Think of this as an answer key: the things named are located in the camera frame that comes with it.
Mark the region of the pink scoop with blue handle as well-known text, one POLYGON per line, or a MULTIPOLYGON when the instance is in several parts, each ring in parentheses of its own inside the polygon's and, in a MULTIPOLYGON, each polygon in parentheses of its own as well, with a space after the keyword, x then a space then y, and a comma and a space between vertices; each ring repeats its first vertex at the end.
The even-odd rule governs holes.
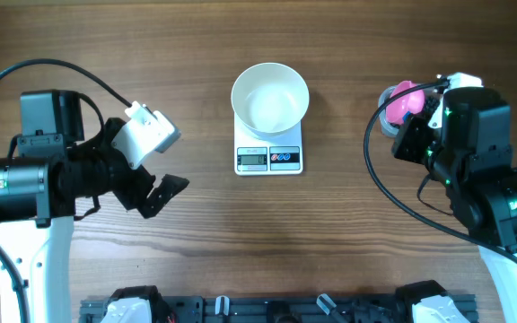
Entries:
POLYGON ((392 125, 401 126, 407 114, 418 114, 423 110, 425 93, 423 90, 407 94, 392 102, 385 110, 385 120, 392 125))

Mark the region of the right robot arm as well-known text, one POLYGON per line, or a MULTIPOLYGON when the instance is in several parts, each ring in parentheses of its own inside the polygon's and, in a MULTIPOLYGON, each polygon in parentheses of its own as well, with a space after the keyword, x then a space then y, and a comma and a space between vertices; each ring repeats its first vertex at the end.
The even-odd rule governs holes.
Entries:
POLYGON ((504 318, 517 322, 517 168, 510 142, 511 109, 484 87, 463 87, 441 98, 438 128, 421 112, 403 119, 395 158, 425 165, 445 186, 453 216, 479 241, 504 318))

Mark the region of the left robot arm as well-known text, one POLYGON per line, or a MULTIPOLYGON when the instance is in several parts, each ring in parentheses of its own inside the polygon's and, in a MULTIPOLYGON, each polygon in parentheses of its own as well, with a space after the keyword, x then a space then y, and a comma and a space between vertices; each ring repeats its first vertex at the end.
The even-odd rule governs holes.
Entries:
POLYGON ((157 179, 144 167, 180 138, 161 112, 135 102, 124 118, 105 118, 97 135, 83 133, 74 91, 25 92, 22 131, 0 158, 0 297, 5 322, 71 318, 69 253, 75 202, 111 193, 127 210, 155 217, 185 189, 184 178, 157 179))

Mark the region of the white digital kitchen scale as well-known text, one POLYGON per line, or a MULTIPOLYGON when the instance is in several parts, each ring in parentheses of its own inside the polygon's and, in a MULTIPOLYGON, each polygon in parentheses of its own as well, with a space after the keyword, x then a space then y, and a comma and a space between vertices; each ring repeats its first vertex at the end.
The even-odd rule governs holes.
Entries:
POLYGON ((253 133, 234 119, 234 172, 239 176, 298 175, 303 172, 302 124, 274 136, 253 133))

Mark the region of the white round bowl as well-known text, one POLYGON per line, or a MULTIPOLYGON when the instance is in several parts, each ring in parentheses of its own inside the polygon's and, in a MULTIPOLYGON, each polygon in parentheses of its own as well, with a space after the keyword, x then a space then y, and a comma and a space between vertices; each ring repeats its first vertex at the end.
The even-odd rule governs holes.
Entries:
POLYGON ((281 135, 299 125, 310 105, 302 76, 280 63, 260 63, 244 70, 231 90, 234 116, 250 132, 281 135))

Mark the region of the pile of black beans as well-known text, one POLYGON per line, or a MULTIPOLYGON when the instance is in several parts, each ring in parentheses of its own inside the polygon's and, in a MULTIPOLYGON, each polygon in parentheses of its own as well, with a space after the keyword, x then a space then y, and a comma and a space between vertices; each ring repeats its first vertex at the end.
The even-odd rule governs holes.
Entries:
POLYGON ((434 96, 427 96, 422 113, 425 118, 430 119, 440 105, 440 100, 434 96))

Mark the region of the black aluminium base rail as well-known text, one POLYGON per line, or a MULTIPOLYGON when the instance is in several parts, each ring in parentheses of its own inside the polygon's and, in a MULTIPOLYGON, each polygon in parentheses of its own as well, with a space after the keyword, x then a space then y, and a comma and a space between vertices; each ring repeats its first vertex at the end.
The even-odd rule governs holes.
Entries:
POLYGON ((451 294, 434 280, 394 293, 331 297, 163 296, 153 285, 117 289, 81 302, 81 322, 477 322, 476 296, 451 294))

